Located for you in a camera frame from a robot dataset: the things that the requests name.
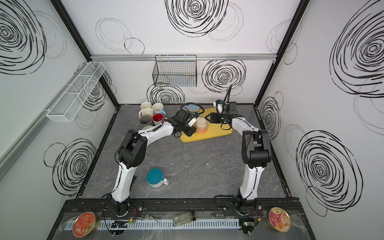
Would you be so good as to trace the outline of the cream and orange mug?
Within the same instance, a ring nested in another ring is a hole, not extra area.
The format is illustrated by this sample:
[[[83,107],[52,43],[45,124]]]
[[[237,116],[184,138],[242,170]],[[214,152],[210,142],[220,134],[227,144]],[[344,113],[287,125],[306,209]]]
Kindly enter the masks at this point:
[[[208,130],[208,123],[205,118],[198,118],[195,122],[195,128],[198,134],[205,134]]]

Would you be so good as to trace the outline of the blue butterfly mug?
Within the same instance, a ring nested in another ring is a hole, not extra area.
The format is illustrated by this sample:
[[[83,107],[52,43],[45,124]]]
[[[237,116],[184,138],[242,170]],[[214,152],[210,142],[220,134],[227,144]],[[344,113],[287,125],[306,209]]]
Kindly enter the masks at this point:
[[[191,114],[195,114],[195,113],[199,113],[200,111],[200,107],[195,105],[195,104],[189,104],[187,106],[187,110],[191,113]]]

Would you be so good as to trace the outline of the light blue mug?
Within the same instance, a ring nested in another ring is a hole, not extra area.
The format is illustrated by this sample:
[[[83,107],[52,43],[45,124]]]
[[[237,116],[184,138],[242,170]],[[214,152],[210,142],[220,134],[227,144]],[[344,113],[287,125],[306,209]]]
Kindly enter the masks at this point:
[[[153,104],[152,109],[153,109],[154,114],[162,114],[164,117],[166,116],[166,111],[165,111],[164,105],[162,103]]]

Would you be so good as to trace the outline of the small cream mug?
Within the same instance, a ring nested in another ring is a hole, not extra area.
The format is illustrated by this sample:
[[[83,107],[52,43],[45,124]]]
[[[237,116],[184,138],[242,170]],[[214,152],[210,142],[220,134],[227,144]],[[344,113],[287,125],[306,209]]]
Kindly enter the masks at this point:
[[[165,116],[161,113],[156,113],[152,116],[152,121],[154,126],[162,124],[164,119],[165,119]]]

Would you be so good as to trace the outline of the pink mug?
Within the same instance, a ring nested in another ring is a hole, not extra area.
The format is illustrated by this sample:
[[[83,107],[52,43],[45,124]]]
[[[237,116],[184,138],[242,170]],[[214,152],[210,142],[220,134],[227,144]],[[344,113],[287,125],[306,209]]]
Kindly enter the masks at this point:
[[[139,118],[141,118],[143,116],[152,117],[153,115],[154,115],[154,110],[152,108],[145,108],[145,109],[141,109],[139,111]]]

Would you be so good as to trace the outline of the white mug with ribbed base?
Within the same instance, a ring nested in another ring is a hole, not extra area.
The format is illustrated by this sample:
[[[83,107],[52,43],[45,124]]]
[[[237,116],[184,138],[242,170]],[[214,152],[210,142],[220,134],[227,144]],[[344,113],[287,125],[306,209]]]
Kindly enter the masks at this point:
[[[152,103],[150,103],[150,102],[143,102],[143,103],[141,103],[140,107],[141,107],[141,110],[144,110],[146,108],[151,108],[152,107]]]

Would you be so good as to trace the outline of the cream speckled mug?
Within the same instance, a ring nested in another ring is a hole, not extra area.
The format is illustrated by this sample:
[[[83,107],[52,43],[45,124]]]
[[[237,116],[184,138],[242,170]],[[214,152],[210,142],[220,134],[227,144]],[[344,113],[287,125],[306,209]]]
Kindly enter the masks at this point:
[[[142,130],[148,130],[148,129],[152,128],[152,127],[153,127],[153,126],[151,126],[151,125],[149,125],[149,126],[145,126],[145,127],[143,127]]]

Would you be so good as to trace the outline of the grey mug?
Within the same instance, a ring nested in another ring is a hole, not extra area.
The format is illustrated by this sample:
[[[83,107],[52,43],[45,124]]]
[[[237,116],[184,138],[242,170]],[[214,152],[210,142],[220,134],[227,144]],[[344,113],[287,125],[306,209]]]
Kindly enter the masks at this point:
[[[153,121],[151,116],[141,116],[139,118],[139,124],[137,125],[137,130],[143,130],[145,127],[153,126]]]

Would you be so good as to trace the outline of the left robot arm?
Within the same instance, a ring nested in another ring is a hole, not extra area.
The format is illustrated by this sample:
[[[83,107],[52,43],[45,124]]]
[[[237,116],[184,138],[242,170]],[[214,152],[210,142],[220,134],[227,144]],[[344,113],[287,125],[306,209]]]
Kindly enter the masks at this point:
[[[198,110],[191,113],[185,108],[187,105],[189,103],[183,104],[178,108],[174,116],[165,118],[156,126],[139,131],[131,129],[127,132],[114,155],[119,166],[119,172],[114,188],[110,193],[106,194],[105,200],[107,206],[118,217],[125,216],[130,210],[128,199],[132,181],[136,169],[145,159],[147,146],[176,133],[184,133],[190,137],[197,131],[194,124],[200,115],[205,112],[205,109],[199,104],[192,103],[192,105],[197,106]]]

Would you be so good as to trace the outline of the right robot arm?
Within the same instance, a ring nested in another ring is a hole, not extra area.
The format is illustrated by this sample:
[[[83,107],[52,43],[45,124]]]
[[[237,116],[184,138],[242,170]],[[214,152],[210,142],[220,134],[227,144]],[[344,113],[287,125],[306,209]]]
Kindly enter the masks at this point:
[[[272,160],[272,150],[268,131],[254,127],[238,114],[237,103],[230,101],[231,90],[232,85],[223,100],[214,102],[216,112],[210,113],[205,119],[211,124],[229,125],[230,130],[236,130],[242,136],[241,155],[245,173],[237,196],[236,210],[245,215],[241,207],[250,201],[257,202],[261,175]]]

